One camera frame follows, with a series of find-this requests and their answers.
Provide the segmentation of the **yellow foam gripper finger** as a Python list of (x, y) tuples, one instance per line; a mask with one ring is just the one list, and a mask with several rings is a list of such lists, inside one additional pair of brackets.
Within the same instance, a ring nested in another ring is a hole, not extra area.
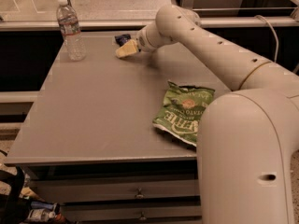
[(127, 56), (134, 55), (139, 52), (137, 42), (133, 39), (130, 39), (124, 45), (116, 50), (116, 56), (118, 58), (124, 58)]

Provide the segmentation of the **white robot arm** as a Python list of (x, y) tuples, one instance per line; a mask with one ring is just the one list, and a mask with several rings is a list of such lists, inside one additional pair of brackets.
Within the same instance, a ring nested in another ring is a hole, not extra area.
[(299, 149), (299, 76), (201, 28), (196, 13), (161, 7), (120, 47), (125, 57), (179, 42), (228, 88), (201, 117), (203, 224), (295, 224), (291, 159)]

